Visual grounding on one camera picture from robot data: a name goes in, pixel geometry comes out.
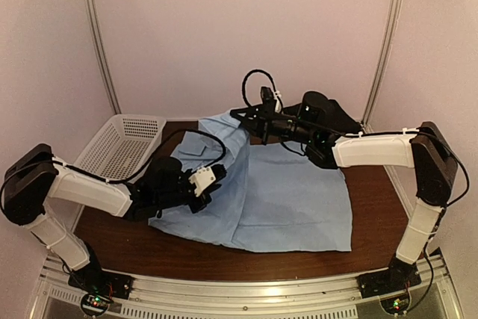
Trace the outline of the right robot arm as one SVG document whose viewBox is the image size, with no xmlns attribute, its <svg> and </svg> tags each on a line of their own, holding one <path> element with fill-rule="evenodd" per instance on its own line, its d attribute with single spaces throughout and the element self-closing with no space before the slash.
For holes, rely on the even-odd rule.
<svg viewBox="0 0 478 319">
<path fill-rule="evenodd" d="M 434 123 L 367 134 L 358 125 L 343 132 L 307 121 L 300 115 L 279 114 L 265 105 L 233 109 L 230 114 L 262 144 L 267 144 L 269 136 L 301 144 L 306 158 L 321 169 L 357 166 L 414 169 L 417 200 L 382 281 L 386 288 L 396 291 L 411 279 L 416 261 L 447 210 L 458 167 Z"/>
</svg>

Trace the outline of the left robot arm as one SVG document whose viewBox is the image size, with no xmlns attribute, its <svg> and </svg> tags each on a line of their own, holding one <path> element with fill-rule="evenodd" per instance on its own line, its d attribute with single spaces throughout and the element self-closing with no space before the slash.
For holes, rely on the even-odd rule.
<svg viewBox="0 0 478 319">
<path fill-rule="evenodd" d="M 93 248 L 55 217 L 48 199 L 64 199 L 124 220 L 142 221 L 183 205 L 193 213 L 201 211 L 226 177 L 222 164 L 183 170 L 180 160 L 173 157 L 148 161 L 138 172 L 141 176 L 133 183 L 105 179 L 60 161 L 50 146 L 41 143 L 5 173 L 1 210 L 11 223 L 29 230 L 59 256 L 81 286 L 100 292 L 108 278 Z"/>
</svg>

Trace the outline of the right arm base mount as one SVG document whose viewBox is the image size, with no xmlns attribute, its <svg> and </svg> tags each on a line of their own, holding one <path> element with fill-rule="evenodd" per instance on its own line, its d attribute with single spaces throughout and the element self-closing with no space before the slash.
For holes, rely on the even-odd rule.
<svg viewBox="0 0 478 319">
<path fill-rule="evenodd" d="M 422 283 L 417 273 L 408 279 L 391 281 L 389 270 L 363 273 L 357 278 L 363 299 L 378 297 L 380 306 L 389 315 L 403 315 L 412 306 L 410 289 Z"/>
</svg>

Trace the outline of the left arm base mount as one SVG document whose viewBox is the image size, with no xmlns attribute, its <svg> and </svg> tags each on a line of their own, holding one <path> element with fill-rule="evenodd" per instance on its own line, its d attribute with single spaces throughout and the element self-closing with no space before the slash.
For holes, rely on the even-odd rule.
<svg viewBox="0 0 478 319">
<path fill-rule="evenodd" d="M 99 285 L 87 285 L 78 274 L 70 274 L 68 285 L 85 292 L 80 299 L 80 309 L 86 316 L 98 317 L 111 309 L 115 300 L 127 300 L 130 296 L 133 277 L 105 271 Z"/>
</svg>

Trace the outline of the white plastic laundry basket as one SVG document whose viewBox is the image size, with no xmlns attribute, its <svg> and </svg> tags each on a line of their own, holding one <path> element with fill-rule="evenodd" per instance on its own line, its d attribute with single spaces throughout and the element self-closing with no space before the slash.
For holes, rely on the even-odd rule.
<svg viewBox="0 0 478 319">
<path fill-rule="evenodd" d="M 112 116 L 77 157 L 74 166 L 107 179 L 135 173 L 161 143 L 167 121 L 138 114 Z"/>
</svg>

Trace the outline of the light blue long sleeve shirt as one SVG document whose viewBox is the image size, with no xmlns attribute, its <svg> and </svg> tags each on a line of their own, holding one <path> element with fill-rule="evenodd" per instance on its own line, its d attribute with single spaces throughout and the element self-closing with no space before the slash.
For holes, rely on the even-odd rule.
<svg viewBox="0 0 478 319">
<path fill-rule="evenodd" d="M 199 120 L 223 142 L 186 133 L 172 156 L 184 169 L 209 164 L 226 148 L 227 175 L 205 209 L 170 208 L 149 226 L 188 240 L 254 253 L 351 250 L 353 213 L 344 174 L 297 154 L 298 143 L 252 145 L 229 114 Z"/>
</svg>

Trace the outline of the black shirt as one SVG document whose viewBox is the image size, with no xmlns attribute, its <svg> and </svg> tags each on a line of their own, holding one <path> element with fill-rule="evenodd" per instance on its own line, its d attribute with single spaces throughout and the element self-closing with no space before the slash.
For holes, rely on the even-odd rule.
<svg viewBox="0 0 478 319">
<path fill-rule="evenodd" d="M 362 127 L 350 117 L 335 100 L 303 99 L 301 104 L 285 107 L 283 113 L 294 115 L 308 123 L 314 123 L 340 133 L 358 134 Z"/>
</svg>

